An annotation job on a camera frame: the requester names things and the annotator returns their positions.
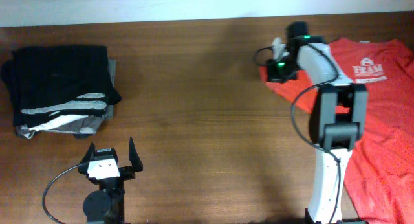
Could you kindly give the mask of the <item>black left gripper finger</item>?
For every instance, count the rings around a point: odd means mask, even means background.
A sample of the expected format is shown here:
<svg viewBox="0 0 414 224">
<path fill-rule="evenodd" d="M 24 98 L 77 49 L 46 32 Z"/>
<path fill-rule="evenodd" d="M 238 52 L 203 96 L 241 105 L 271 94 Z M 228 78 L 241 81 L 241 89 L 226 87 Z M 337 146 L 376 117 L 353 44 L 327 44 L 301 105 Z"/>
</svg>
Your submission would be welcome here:
<svg viewBox="0 0 414 224">
<path fill-rule="evenodd" d="M 79 163 L 79 166 L 85 166 L 87 165 L 91 160 L 94 159 L 94 153 L 95 153 L 95 145 L 92 142 L 86 152 L 86 154 L 83 156 L 82 160 Z"/>
<path fill-rule="evenodd" d="M 129 160 L 135 172 L 141 172 L 143 170 L 143 164 L 136 151 L 135 143 L 132 137 L 129 138 Z"/>
</svg>

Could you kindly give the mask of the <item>red orange t-shirt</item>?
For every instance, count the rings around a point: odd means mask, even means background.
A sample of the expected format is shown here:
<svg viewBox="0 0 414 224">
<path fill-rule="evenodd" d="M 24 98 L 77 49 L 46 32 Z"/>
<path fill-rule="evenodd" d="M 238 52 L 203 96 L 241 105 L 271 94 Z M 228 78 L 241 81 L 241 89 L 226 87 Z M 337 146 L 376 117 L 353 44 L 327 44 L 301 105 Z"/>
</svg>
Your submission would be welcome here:
<svg viewBox="0 0 414 224">
<path fill-rule="evenodd" d="M 413 53 L 393 39 L 362 43 L 339 39 L 328 43 L 335 61 L 368 91 L 364 133 L 356 142 L 345 172 L 347 191 L 364 223 L 413 222 Z M 262 81 L 289 100 L 293 109 L 311 113 L 315 89 L 294 98 L 312 82 L 304 72 L 283 84 Z"/>
</svg>

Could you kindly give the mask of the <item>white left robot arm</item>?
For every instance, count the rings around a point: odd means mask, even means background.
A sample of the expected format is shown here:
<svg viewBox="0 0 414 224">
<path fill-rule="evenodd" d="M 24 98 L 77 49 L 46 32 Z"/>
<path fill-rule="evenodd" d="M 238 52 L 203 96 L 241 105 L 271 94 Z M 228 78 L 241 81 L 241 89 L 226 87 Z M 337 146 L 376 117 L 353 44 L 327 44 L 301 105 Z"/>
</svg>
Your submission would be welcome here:
<svg viewBox="0 0 414 224">
<path fill-rule="evenodd" d="M 87 223 L 124 224 L 125 187 L 144 167 L 135 148 L 133 138 L 129 139 L 129 166 L 118 166 L 114 148 L 97 150 L 94 144 L 79 163 L 78 172 L 86 176 L 98 189 L 91 192 L 83 202 L 83 213 Z"/>
</svg>

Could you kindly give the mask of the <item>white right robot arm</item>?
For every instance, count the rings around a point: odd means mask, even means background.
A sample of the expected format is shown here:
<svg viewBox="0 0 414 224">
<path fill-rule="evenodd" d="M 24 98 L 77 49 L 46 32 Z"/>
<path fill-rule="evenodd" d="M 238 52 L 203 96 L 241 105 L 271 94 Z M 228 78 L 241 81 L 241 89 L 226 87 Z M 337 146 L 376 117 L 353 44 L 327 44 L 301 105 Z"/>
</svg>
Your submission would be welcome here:
<svg viewBox="0 0 414 224">
<path fill-rule="evenodd" d="M 287 27 L 287 42 L 274 40 L 273 57 L 266 61 L 266 81 L 283 84 L 304 72 L 312 84 L 293 100 L 315 89 L 309 136 L 302 139 L 316 150 L 314 188 L 305 223 L 343 223 L 341 196 L 348 162 L 364 133 L 368 91 L 353 82 L 331 54 L 321 36 L 308 33 L 303 21 Z"/>
</svg>

